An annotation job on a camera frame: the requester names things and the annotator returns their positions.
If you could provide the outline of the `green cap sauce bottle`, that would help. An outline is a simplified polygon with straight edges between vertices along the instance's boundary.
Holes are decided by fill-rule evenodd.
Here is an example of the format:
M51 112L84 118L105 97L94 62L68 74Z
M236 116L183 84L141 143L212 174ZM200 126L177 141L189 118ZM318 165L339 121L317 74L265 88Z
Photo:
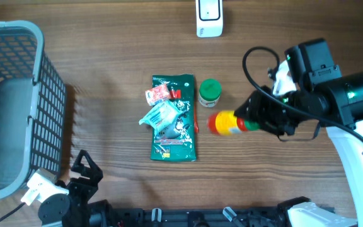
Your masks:
M260 126L256 122L236 117L233 110L223 110L212 114L207 119L207 128L213 134L229 136L248 131L257 131Z

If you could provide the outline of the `green lid white jar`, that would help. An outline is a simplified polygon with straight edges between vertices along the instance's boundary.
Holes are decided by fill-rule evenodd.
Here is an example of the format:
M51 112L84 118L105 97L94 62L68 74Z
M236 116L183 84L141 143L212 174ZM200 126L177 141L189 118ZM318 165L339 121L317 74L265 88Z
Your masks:
M199 88L199 102L207 108L214 107L222 93L222 86L216 79L204 80Z

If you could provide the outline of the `red stick sachet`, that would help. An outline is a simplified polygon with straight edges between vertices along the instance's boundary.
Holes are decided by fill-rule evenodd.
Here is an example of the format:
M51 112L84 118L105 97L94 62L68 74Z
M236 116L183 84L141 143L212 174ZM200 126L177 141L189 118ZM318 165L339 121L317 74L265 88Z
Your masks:
M194 131L196 134L199 133L199 125L198 125L198 121L197 121L197 96L194 96L194 102L193 102L193 114L194 114Z

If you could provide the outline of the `green 3M gloves package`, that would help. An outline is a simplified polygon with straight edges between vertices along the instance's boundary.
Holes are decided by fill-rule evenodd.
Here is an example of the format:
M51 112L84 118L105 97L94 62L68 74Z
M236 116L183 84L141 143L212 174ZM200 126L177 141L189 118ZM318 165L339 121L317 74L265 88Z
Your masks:
M155 161L195 161L195 78L192 74L154 75L153 86L165 84L170 102L180 114L161 132L153 134L151 159Z

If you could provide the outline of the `light green tissue packet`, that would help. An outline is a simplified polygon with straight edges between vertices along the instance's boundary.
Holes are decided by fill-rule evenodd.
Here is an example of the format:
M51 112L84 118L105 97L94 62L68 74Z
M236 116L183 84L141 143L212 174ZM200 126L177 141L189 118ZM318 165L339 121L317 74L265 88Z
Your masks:
M147 124L158 134L182 114L182 111L171 101L166 100L155 106L139 121L139 125Z

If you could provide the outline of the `red square snack packet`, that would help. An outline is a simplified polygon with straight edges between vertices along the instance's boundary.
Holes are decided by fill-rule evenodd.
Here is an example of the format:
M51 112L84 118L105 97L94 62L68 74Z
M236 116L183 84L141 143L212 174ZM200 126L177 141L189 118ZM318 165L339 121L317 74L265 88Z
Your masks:
M171 98L170 91L166 84L161 84L145 91L146 100L149 106L155 106Z

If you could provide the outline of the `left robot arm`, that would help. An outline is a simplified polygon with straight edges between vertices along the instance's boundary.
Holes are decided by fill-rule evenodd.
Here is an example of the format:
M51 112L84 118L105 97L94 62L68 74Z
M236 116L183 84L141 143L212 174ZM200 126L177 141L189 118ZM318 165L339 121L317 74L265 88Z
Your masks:
M51 195L40 205L38 217L42 226L120 226L108 201L88 202L97 192L103 172L87 151L79 152L71 171L81 176L71 178L67 184L56 183L69 193Z

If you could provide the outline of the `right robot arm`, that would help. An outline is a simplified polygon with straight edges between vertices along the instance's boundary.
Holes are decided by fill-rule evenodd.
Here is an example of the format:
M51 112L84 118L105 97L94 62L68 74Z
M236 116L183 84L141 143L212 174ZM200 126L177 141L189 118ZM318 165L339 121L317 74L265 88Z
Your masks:
M277 137L291 136L300 123L316 120L340 157L357 216L346 218L297 197L274 209L251 210L248 223L363 226L363 72L343 76L326 40L319 38L287 49L285 60L277 61L268 76L273 86L256 86L235 116Z

